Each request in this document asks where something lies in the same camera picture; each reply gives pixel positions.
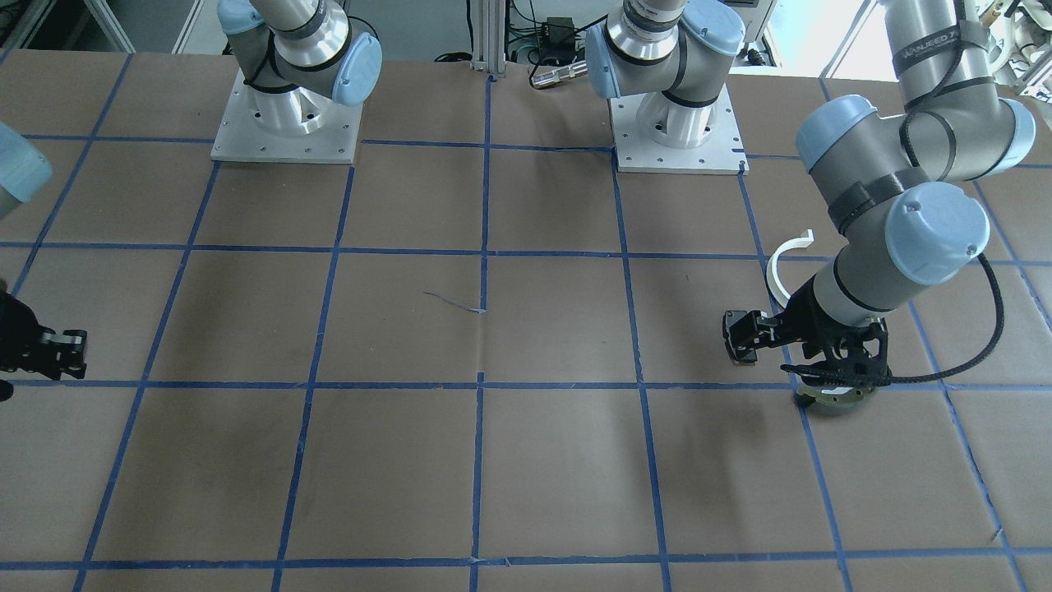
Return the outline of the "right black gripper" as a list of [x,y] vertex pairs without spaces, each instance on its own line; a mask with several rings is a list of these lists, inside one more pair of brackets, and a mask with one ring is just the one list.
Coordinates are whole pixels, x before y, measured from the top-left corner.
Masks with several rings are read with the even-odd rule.
[[26,371],[50,380],[86,375],[89,333],[67,330],[58,334],[38,323],[31,308],[1,293],[1,370]]

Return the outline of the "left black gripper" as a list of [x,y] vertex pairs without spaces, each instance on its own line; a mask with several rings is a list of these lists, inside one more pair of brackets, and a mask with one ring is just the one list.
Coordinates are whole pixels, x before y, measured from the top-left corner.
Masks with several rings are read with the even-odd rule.
[[731,352],[756,352],[813,338],[813,307],[807,295],[790,298],[775,317],[760,310],[728,310],[722,315],[722,340],[729,358]]

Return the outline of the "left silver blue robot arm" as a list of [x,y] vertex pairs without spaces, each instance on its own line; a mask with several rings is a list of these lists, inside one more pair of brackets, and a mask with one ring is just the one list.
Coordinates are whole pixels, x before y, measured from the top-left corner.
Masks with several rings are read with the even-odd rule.
[[[796,135],[805,171],[847,244],[776,317],[726,314],[729,355],[801,342],[834,356],[881,340],[883,319],[951,280],[985,250],[990,222],[960,181],[1002,173],[1036,142],[1036,118],[1002,98],[988,33],[965,1],[886,1],[884,23],[904,113],[858,95],[832,99]],[[719,1],[624,1],[586,34],[588,75],[605,99],[658,94],[668,113],[707,109],[743,41]]]

